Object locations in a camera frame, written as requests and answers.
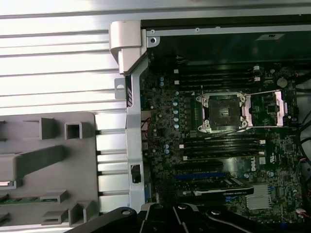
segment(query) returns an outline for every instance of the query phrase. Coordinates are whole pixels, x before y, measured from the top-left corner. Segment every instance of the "cpu socket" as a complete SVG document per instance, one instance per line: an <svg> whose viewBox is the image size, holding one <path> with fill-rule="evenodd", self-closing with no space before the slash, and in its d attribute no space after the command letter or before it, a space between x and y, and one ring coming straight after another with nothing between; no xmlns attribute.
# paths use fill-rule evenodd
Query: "cpu socket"
<svg viewBox="0 0 311 233"><path fill-rule="evenodd" d="M241 92L206 93L196 98L202 103L204 133L220 133L252 126L250 96Z"/></svg>

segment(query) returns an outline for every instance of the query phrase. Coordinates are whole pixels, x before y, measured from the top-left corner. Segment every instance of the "motherboard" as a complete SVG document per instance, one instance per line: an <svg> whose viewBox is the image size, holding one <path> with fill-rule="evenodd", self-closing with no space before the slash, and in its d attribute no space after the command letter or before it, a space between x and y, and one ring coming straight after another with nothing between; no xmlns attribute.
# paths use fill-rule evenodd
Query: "motherboard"
<svg viewBox="0 0 311 233"><path fill-rule="evenodd" d="M142 151L153 182L147 201L170 196L261 223L303 221L295 211L302 205L297 76L283 64L247 64L141 79Z"/></svg>

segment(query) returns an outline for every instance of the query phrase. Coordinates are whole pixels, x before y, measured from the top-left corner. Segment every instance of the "silver ribbed metal panel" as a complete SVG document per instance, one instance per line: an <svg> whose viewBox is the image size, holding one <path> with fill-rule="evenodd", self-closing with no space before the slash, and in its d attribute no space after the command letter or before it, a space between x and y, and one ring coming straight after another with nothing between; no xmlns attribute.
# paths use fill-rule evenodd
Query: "silver ribbed metal panel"
<svg viewBox="0 0 311 233"><path fill-rule="evenodd" d="M111 22L310 12L310 0L0 0L0 116L94 112L99 181L124 182L126 105L114 97L114 79L122 76L109 53ZM127 189L101 190L102 210L126 205Z"/></svg>

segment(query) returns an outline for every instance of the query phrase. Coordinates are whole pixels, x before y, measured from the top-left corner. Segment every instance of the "blue pcie slot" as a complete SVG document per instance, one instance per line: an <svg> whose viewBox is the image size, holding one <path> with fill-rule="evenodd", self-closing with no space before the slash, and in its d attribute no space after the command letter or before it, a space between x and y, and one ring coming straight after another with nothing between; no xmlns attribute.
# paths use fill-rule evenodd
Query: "blue pcie slot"
<svg viewBox="0 0 311 233"><path fill-rule="evenodd" d="M224 177L225 174L222 172L216 173L200 173L200 174L183 174L183 175L175 175L176 180L186 180L186 179L194 179L194 178L208 178L208 177Z"/></svg>

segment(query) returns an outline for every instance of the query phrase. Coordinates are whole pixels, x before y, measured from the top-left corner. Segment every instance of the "silver heatsink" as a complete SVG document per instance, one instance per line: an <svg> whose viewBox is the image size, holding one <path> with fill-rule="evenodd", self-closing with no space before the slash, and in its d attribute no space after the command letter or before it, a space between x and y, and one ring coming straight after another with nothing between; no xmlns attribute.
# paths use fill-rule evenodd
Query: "silver heatsink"
<svg viewBox="0 0 311 233"><path fill-rule="evenodd" d="M271 196L267 184L254 185L254 194L246 196L246 204L250 210L271 208Z"/></svg>

